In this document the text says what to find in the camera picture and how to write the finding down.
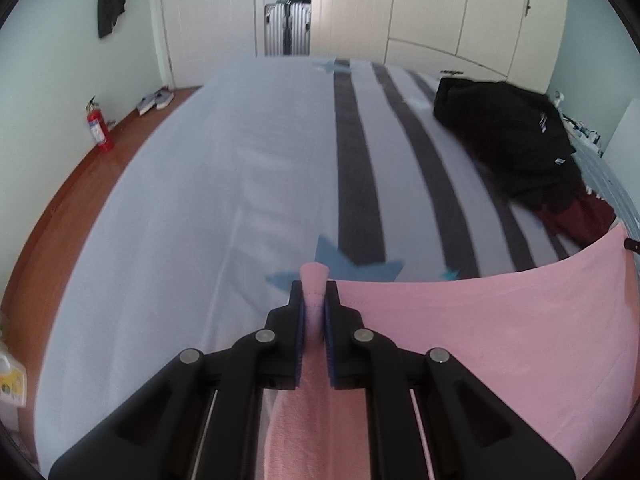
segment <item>suitcase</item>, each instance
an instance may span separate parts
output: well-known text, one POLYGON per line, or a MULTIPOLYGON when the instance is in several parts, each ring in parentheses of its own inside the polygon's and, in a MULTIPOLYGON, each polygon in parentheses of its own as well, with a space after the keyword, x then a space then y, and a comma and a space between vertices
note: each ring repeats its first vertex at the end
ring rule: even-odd
POLYGON ((308 56, 311 0, 278 0, 264 7, 266 56, 308 56))

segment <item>white cabinet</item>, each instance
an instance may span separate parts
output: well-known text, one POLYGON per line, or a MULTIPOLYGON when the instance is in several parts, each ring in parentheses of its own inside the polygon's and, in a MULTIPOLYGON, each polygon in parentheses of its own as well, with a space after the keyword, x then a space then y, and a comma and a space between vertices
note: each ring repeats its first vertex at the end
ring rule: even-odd
POLYGON ((507 81, 535 92, 546 92, 558 58, 566 4, 567 0, 525 0, 507 81))
POLYGON ((311 55, 384 62, 392 0, 311 0, 311 55))
POLYGON ((389 40, 386 62, 439 78, 460 76, 482 81, 501 81, 502 74, 466 59, 425 46, 389 40))
POLYGON ((566 1, 312 0, 311 53, 435 75, 449 70, 443 66, 464 67, 473 78, 545 92, 566 1))
POLYGON ((507 75, 525 0, 468 0, 458 56, 507 75))
POLYGON ((466 0, 394 0, 389 36, 456 53, 466 0))

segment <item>door frame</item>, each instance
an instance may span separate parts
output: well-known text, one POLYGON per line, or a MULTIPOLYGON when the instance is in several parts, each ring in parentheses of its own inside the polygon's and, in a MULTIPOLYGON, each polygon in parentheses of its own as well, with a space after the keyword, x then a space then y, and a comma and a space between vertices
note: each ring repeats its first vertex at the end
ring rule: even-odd
MULTIPOLYGON (((162 84, 175 88, 174 73, 171 67, 171 55, 164 25, 162 0, 149 0, 151 7, 151 26, 156 46, 156 57, 162 84)), ((264 56, 264 0, 254 0, 254 37, 256 56, 264 56)))

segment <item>pink towel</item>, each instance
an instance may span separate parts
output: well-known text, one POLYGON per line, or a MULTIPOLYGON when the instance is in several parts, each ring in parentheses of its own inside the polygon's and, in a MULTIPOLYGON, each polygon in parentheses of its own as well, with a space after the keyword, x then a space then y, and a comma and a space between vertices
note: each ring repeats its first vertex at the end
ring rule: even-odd
MULTIPOLYGON (((416 352, 439 346, 511 406, 582 478, 636 398, 639 304, 618 226, 545 267, 441 283, 338 282, 365 326, 416 352)), ((365 398, 331 390, 321 335, 327 269, 302 267, 307 307, 300 388, 278 394, 267 480, 369 480, 365 398)))

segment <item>white sneaker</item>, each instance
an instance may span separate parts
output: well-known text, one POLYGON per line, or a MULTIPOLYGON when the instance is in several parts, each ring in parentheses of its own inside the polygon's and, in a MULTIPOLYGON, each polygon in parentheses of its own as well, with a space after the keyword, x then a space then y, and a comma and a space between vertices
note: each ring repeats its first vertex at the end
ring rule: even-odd
POLYGON ((142 98, 142 101, 138 103, 138 114, 142 116, 154 106, 156 106, 156 94, 146 95, 142 98))
POLYGON ((169 103, 174 100, 174 93, 162 88, 156 92, 154 98, 156 99, 156 108, 162 110, 167 108, 169 103))

